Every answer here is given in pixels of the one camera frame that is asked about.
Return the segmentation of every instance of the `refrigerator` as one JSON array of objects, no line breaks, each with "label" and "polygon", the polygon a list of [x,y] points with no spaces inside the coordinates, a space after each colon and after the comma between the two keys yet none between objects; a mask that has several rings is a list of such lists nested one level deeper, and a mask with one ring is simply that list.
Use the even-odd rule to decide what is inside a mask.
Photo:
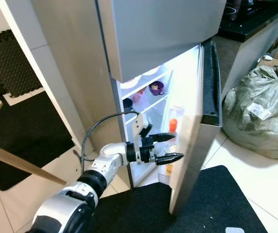
[{"label": "refrigerator", "polygon": [[[85,129],[109,113],[136,110],[169,132],[176,151],[170,212],[179,214],[220,130],[220,76],[214,42],[226,0],[32,0]],[[133,142],[135,115],[122,115],[91,136],[96,150]],[[119,173],[131,188],[153,163]]]}]

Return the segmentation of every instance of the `orange bottle cap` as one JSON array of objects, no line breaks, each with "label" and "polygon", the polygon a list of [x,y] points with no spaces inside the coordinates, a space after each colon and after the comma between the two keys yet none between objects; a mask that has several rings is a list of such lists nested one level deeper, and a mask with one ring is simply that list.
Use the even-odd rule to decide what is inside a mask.
[{"label": "orange bottle cap", "polygon": [[175,118],[170,119],[169,121],[169,132],[170,133],[176,133],[178,121]]}]

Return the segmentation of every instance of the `sack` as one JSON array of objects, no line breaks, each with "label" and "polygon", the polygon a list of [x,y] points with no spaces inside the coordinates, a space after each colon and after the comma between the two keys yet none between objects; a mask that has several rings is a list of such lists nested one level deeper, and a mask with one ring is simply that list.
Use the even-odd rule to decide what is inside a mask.
[{"label": "sack", "polygon": [[223,103],[223,129],[236,144],[278,159],[278,66],[260,66]]}]

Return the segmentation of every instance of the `freezer door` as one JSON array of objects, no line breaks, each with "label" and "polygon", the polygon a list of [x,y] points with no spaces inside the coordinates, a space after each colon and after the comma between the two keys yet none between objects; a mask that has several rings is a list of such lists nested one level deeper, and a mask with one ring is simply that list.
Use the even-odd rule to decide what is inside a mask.
[{"label": "freezer door", "polygon": [[190,90],[189,111],[182,121],[177,145],[184,158],[175,162],[170,179],[170,213],[178,215],[186,206],[212,141],[220,131],[221,88],[216,47],[211,40],[202,43],[199,72]]},{"label": "freezer door", "polygon": [[226,0],[98,0],[109,70],[126,82],[218,32]]}]

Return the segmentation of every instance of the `wooden stick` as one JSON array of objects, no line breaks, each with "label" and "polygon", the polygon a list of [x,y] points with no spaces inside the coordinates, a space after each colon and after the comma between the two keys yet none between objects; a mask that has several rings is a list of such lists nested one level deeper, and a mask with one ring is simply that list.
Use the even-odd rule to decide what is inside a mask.
[{"label": "wooden stick", "polygon": [[31,174],[35,174],[37,176],[43,177],[47,180],[56,182],[58,184],[61,185],[65,185],[67,182],[65,182],[64,180],[50,174],[49,172],[41,169],[40,167],[37,167],[31,163],[29,163],[28,161],[19,158],[16,155],[13,155],[3,149],[0,148],[0,161],[7,163],[11,166],[14,166],[20,170],[29,172]]}]

